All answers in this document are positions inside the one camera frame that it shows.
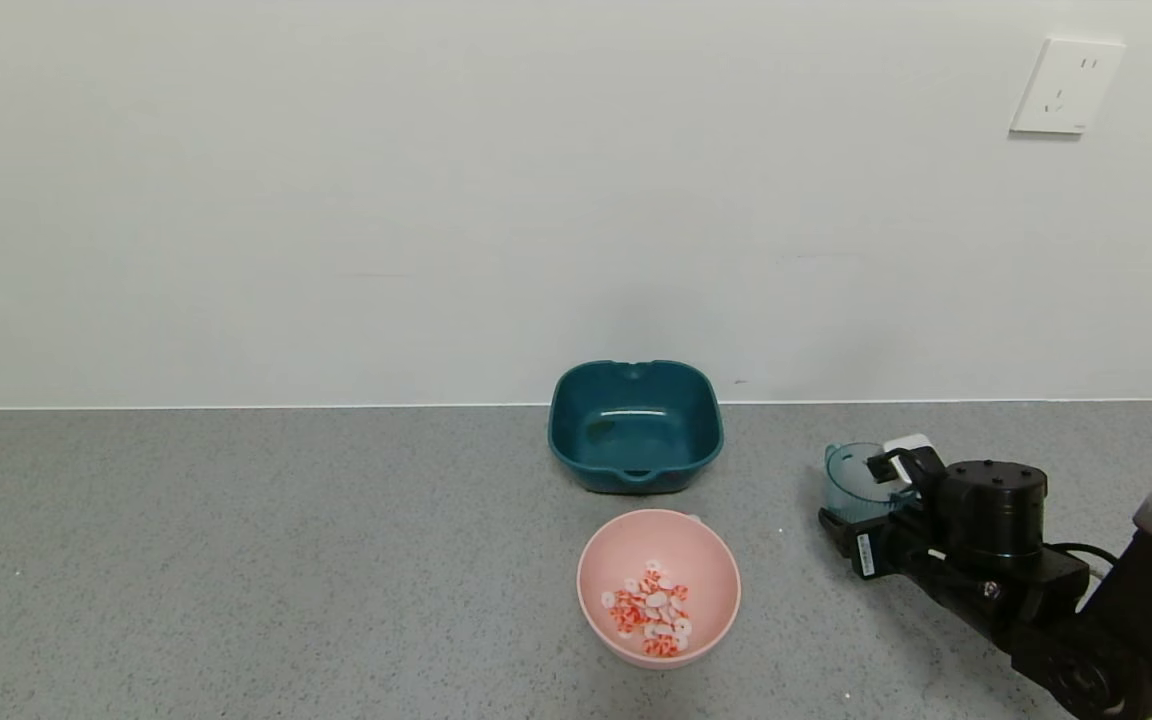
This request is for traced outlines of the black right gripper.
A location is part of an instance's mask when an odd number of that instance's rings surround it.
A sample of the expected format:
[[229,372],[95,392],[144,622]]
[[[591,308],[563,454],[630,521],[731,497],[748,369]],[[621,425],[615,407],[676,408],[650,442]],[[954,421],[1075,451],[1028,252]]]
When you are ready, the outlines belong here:
[[916,495],[855,503],[847,521],[823,507],[818,523],[838,555],[850,561],[861,579],[905,575],[911,579],[947,579],[952,568],[935,544],[933,526]]

